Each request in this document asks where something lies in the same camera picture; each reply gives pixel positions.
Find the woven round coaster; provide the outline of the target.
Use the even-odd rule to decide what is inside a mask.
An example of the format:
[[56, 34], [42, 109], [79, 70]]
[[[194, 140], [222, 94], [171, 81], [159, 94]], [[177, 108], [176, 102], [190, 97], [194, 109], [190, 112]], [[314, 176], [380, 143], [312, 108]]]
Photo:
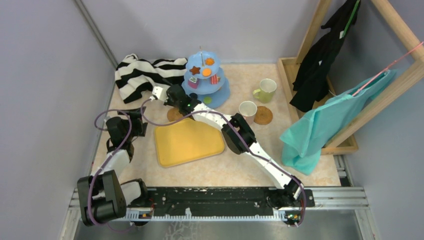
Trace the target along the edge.
[[166, 117], [169, 122], [174, 122], [181, 119], [183, 115], [179, 112], [178, 108], [173, 107], [168, 110]]
[[259, 125], [268, 125], [273, 120], [273, 112], [266, 106], [258, 106], [254, 122]]

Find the purple triangular cake slice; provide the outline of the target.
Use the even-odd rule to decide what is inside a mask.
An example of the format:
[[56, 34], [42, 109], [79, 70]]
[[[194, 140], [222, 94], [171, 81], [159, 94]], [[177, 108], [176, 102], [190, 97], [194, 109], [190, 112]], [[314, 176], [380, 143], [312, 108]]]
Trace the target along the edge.
[[199, 82], [200, 82], [200, 80], [199, 80], [198, 78], [191, 76], [191, 77], [188, 79], [187, 84], [188, 84], [188, 86], [189, 86], [190, 88], [192, 88], [192, 89], [197, 89], [197, 88], [198, 88], [198, 86], [199, 86]]

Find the green macaron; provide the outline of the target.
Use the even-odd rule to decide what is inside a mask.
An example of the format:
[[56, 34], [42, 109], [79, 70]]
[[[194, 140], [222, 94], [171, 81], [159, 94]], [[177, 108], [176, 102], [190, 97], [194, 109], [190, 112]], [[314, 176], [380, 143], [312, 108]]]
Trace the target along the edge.
[[205, 104], [210, 104], [212, 102], [212, 98], [210, 96], [205, 96], [203, 102]]

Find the brown star cookie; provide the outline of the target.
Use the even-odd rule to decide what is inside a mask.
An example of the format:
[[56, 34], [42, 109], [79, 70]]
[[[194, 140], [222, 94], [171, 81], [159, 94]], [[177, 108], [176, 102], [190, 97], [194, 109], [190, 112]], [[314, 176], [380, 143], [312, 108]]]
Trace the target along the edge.
[[196, 74], [199, 74], [199, 73], [200, 73], [200, 70], [201, 70], [201, 67], [193, 66], [193, 67], [189, 70], [189, 72], [190, 72], [192, 75], [196, 75]]

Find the blue three-tier cake stand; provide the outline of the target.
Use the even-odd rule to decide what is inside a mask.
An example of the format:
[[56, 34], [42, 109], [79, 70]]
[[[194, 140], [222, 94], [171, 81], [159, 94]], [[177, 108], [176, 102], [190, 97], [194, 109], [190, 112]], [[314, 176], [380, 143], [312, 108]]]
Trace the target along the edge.
[[[207, 58], [214, 58], [215, 64], [205, 65], [204, 60]], [[193, 66], [201, 67], [199, 74], [192, 75], [189, 72], [189, 70]], [[210, 68], [212, 71], [211, 76], [217, 74], [220, 77], [220, 82], [217, 85], [210, 84], [209, 78], [211, 76], [204, 77], [202, 75], [203, 68]], [[188, 80], [190, 77], [195, 77], [199, 79], [199, 85], [197, 89], [193, 89], [188, 86]], [[206, 105], [212, 109], [216, 109], [223, 105], [231, 94], [229, 81], [226, 78], [224, 70], [221, 67], [221, 60], [216, 55], [216, 53], [212, 51], [204, 51], [202, 49], [188, 58], [182, 88], [184, 89], [187, 95], [196, 94], [197, 99], [201, 102], [203, 102], [204, 97], [211, 97], [212, 102]]]

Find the red striped cake slice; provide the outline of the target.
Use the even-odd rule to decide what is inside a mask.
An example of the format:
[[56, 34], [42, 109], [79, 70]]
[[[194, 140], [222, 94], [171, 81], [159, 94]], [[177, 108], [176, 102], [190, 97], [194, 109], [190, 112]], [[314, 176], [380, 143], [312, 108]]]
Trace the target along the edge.
[[209, 78], [209, 83], [211, 85], [217, 85], [220, 82], [220, 79], [221, 78], [217, 74], [214, 74]]

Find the yellow plastic tray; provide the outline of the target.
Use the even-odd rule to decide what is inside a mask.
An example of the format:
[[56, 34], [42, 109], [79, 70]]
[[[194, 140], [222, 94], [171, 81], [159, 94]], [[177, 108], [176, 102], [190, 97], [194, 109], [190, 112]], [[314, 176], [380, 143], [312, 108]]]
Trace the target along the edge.
[[190, 118], [157, 126], [154, 140], [157, 161], [164, 168], [219, 155], [226, 146], [220, 130]]

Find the orange flower cookie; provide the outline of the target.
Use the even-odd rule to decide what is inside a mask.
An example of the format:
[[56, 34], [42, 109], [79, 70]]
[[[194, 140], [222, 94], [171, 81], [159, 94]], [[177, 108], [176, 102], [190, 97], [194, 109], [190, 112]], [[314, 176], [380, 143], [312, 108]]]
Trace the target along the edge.
[[212, 66], [215, 64], [215, 60], [212, 57], [208, 57], [204, 60], [204, 64], [207, 66]]

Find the pink mug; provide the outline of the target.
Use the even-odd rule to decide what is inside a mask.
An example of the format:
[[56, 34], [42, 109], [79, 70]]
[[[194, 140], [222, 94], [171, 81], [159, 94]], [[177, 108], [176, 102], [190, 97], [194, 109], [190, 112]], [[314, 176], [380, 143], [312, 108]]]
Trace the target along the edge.
[[238, 107], [238, 112], [246, 121], [253, 121], [258, 110], [258, 106], [252, 101], [243, 101]]

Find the green mug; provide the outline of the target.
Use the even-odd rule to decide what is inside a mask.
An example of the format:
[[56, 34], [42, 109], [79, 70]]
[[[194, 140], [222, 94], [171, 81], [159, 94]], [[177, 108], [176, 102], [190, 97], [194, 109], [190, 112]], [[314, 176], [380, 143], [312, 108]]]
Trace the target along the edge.
[[276, 90], [277, 83], [270, 78], [265, 78], [260, 81], [259, 88], [254, 90], [252, 95], [261, 103], [266, 104], [272, 100]]

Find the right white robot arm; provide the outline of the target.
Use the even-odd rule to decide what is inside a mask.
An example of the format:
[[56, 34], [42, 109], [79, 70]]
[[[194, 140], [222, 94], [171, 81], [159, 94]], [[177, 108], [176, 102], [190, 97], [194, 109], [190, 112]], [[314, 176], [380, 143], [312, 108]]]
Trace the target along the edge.
[[285, 171], [266, 153], [241, 114], [228, 115], [216, 111], [200, 100], [187, 95], [183, 88], [176, 84], [171, 85], [166, 90], [155, 87], [153, 94], [164, 105], [178, 108], [183, 116], [192, 117], [197, 122], [205, 123], [220, 130], [227, 146], [234, 154], [246, 155], [254, 159], [256, 164], [272, 180], [274, 186], [282, 190], [281, 199], [284, 204], [295, 206], [301, 200], [301, 197], [306, 196], [301, 181]]

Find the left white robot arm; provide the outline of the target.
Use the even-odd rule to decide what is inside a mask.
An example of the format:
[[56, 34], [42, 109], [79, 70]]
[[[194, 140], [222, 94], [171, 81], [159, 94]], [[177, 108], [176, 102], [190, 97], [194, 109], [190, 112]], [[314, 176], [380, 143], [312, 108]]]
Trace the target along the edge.
[[88, 227], [124, 217], [130, 204], [144, 207], [150, 202], [150, 193], [142, 179], [125, 183], [118, 180], [133, 159], [133, 139], [146, 134], [144, 111], [144, 107], [118, 110], [118, 116], [105, 122], [109, 134], [105, 161], [97, 172], [77, 181], [81, 218]]

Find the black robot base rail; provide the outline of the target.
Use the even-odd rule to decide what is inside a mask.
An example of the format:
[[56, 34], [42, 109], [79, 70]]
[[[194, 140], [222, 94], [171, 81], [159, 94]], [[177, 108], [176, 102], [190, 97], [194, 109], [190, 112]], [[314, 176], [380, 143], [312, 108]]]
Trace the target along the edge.
[[258, 222], [294, 225], [307, 208], [315, 207], [313, 192], [292, 200], [274, 187], [155, 187], [135, 200], [124, 220], [147, 222]]

